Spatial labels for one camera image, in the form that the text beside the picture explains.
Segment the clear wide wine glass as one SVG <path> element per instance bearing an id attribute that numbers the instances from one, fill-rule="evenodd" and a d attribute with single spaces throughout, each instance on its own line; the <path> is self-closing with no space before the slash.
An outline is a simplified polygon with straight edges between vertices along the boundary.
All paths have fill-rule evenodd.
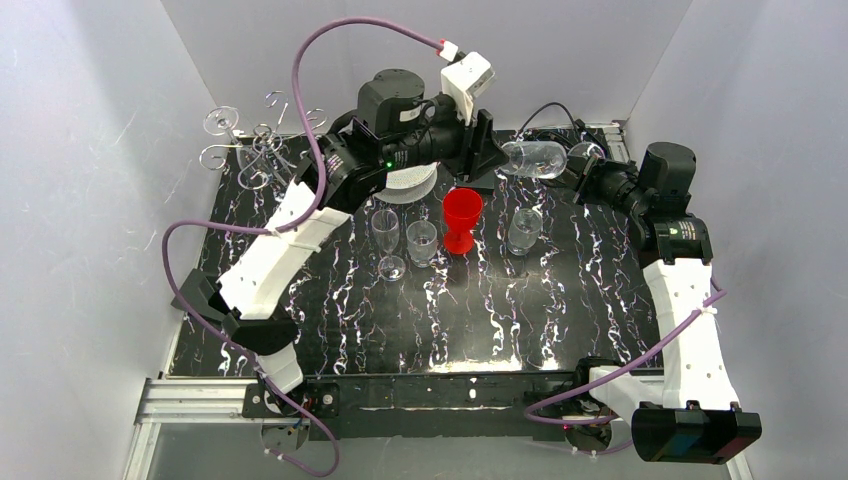
<path id="1" fill-rule="evenodd" d="M 504 175 L 554 179 L 565 170 L 570 157 L 605 158 L 603 149 L 592 142 L 564 147 L 554 141 L 512 141 L 502 146 L 507 162 L 498 168 Z"/>

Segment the red wine glass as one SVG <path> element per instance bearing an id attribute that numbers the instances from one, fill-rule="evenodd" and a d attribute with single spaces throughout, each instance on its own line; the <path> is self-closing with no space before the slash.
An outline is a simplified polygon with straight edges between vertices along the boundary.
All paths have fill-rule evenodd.
<path id="1" fill-rule="evenodd" d="M 483 209 L 481 195 L 469 188 L 455 188 L 444 197 L 442 209 L 448 227 L 443 237 L 445 249 L 451 254 L 468 253 L 474 245 L 472 230 Z"/>

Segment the clear champagne flute glass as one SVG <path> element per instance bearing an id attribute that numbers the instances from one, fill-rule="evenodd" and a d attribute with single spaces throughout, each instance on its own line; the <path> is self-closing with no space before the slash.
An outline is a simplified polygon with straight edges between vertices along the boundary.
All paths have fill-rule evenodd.
<path id="1" fill-rule="evenodd" d="M 371 218 L 374 239 L 381 252 L 378 273 L 386 281 L 400 280 L 405 272 L 404 260 L 394 251 L 400 240 L 400 222 L 396 213 L 390 209 L 376 211 Z"/>

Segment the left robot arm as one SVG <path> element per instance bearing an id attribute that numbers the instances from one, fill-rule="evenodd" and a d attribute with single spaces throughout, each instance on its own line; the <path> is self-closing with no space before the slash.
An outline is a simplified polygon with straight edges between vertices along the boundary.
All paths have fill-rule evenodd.
<path id="1" fill-rule="evenodd" d="M 472 181 L 503 166 L 493 117 L 475 107 L 494 69 L 474 59 L 441 70 L 440 90 L 427 97 L 423 79 L 385 69 L 363 84 L 353 110 L 337 118 L 299 163 L 267 225 L 224 274 L 195 270 L 178 303 L 254 362 L 279 397 L 304 379 L 295 352 L 298 333 L 279 300 L 309 257 L 372 195 L 390 173 L 442 164 Z"/>

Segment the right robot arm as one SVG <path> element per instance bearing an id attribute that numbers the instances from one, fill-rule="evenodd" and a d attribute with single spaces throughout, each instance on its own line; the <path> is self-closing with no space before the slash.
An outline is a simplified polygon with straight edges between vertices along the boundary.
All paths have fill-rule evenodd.
<path id="1" fill-rule="evenodd" d="M 642 460 L 721 465 L 758 440 L 762 425 L 742 409 L 725 368 L 709 232 L 687 210 L 695 173 L 695 153 L 670 142 L 650 144 L 640 164 L 589 142 L 568 152 L 563 177 L 575 202 L 628 218 L 661 335 L 647 354 L 662 356 L 663 383 L 650 387 L 609 362 L 585 360 L 578 370 L 585 394 L 629 426 Z"/>

